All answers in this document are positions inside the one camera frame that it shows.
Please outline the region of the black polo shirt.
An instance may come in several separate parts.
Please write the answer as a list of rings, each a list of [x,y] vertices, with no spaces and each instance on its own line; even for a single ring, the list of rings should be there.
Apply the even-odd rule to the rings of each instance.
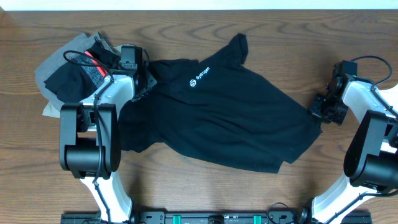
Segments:
[[[248,42],[236,34],[202,60],[156,60],[156,85],[119,115],[121,147],[142,152],[162,142],[179,154],[254,172],[278,173],[321,134],[320,122],[245,68]]]

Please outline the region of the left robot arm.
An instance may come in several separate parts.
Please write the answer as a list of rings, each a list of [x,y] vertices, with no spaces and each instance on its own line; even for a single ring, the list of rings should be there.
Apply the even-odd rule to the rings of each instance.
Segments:
[[[147,62],[122,63],[91,96],[62,106],[60,165],[88,188],[99,211],[65,213],[61,223],[139,223],[118,173],[118,118],[128,101],[138,100],[156,84],[147,67]]]

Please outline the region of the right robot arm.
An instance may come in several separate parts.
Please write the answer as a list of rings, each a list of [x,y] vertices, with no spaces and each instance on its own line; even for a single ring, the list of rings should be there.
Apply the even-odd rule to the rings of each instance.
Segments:
[[[317,95],[311,114],[341,124],[352,111],[359,128],[349,145],[343,174],[303,209],[301,223],[370,223],[354,209],[377,197],[397,195],[397,87],[380,90],[358,76],[347,61],[335,65],[326,95]]]

